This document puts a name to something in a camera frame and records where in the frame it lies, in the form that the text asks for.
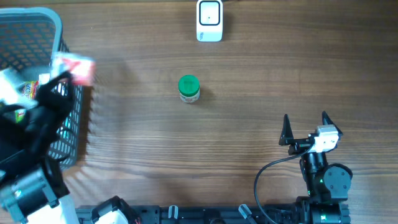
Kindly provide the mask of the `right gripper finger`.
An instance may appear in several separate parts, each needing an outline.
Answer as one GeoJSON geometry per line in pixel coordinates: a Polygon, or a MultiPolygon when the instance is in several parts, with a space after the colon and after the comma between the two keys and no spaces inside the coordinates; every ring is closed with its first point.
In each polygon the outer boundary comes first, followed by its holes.
{"type": "Polygon", "coordinates": [[[292,133],[289,116],[288,114],[285,114],[279,142],[293,142],[293,140],[294,140],[294,135],[292,133]]]}
{"type": "Polygon", "coordinates": [[[330,117],[329,117],[329,115],[327,114],[327,112],[326,111],[323,111],[322,112],[322,123],[323,123],[323,125],[333,125],[335,128],[336,128],[336,130],[337,130],[337,132],[338,132],[338,135],[339,136],[342,136],[343,135],[343,132],[340,130],[340,128],[330,119],[330,117]]]}

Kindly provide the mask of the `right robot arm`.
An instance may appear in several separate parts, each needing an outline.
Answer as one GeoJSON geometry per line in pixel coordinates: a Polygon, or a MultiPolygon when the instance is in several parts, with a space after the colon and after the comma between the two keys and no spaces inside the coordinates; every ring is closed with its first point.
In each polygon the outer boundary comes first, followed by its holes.
{"type": "Polygon", "coordinates": [[[322,125],[315,128],[306,138],[295,138],[287,115],[284,116],[279,144],[288,146],[290,156],[300,157],[300,170],[307,186],[308,195],[297,197],[293,204],[294,223],[336,223],[351,222],[348,205],[348,191],[353,173],[343,164],[330,164],[326,154],[338,146],[343,132],[322,113],[322,125]]]}

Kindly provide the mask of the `red pink candy box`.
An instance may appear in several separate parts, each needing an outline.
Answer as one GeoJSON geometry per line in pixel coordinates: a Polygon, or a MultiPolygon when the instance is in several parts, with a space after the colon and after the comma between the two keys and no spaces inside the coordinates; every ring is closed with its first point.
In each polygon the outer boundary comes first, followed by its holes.
{"type": "Polygon", "coordinates": [[[51,62],[50,80],[68,72],[74,85],[92,86],[95,70],[96,62],[90,57],[70,52],[57,52],[51,62]]]}

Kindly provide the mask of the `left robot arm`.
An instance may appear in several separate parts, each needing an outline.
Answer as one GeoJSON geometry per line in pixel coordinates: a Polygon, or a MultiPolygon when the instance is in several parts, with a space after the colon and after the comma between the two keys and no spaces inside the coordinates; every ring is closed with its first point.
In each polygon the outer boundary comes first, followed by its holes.
{"type": "Polygon", "coordinates": [[[63,72],[37,94],[20,123],[4,115],[20,109],[17,104],[1,108],[1,207],[19,223],[78,223],[74,201],[63,181],[62,158],[48,151],[59,140],[58,129],[70,114],[74,97],[53,92],[66,80],[72,92],[72,76],[63,72]]]}

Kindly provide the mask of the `Haribo gummy candy bag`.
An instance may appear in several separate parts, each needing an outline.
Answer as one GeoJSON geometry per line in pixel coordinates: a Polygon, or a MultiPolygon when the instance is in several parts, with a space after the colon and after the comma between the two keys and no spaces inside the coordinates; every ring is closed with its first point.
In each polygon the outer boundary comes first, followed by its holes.
{"type": "MultiPolygon", "coordinates": [[[[36,92],[40,87],[39,81],[29,81],[25,82],[22,86],[21,93],[28,99],[34,99],[36,96],[36,92]]],[[[16,122],[19,123],[23,120],[26,114],[26,109],[19,109],[15,111],[16,122]]]]}

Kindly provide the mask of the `green lid jar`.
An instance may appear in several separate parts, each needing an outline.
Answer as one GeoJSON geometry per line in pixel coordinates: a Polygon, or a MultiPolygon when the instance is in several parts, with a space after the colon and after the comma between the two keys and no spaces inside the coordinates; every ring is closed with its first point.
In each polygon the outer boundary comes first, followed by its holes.
{"type": "Polygon", "coordinates": [[[194,103],[200,97],[200,82],[194,75],[185,75],[178,81],[180,99],[184,103],[194,103]]]}

